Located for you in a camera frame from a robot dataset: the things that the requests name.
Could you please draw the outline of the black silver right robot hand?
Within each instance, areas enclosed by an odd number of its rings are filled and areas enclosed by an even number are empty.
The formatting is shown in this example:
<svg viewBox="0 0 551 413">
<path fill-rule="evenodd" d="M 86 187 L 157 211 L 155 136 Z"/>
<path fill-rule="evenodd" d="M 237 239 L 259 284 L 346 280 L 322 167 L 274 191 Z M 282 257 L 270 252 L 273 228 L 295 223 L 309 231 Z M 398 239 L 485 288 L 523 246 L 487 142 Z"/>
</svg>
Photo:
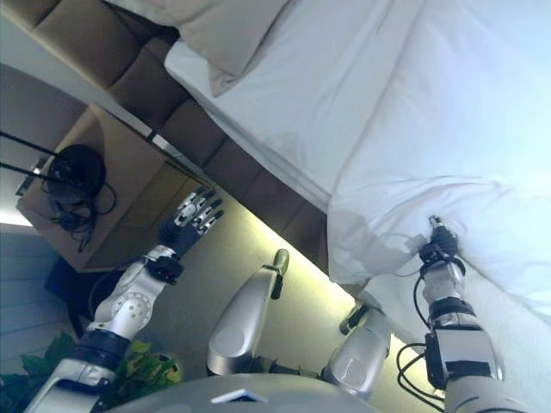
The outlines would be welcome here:
<svg viewBox="0 0 551 413">
<path fill-rule="evenodd" d="M 430 240 L 418 252 L 419 258 L 425 267 L 456 258 L 459 250 L 457 236 L 443 223 L 439 216 L 431 215 L 429 222 L 432 229 Z"/>
</svg>

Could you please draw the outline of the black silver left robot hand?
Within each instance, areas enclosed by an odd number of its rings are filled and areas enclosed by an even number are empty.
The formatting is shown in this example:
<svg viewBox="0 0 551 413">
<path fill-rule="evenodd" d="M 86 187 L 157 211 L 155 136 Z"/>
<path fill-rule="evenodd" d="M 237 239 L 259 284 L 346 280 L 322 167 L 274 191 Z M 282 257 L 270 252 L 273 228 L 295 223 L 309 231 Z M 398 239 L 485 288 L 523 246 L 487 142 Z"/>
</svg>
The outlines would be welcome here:
<svg viewBox="0 0 551 413">
<path fill-rule="evenodd" d="M 198 187 L 180 202 L 161 224 L 158 243 L 182 257 L 206 235 L 224 214 L 215 189 Z"/>
</svg>

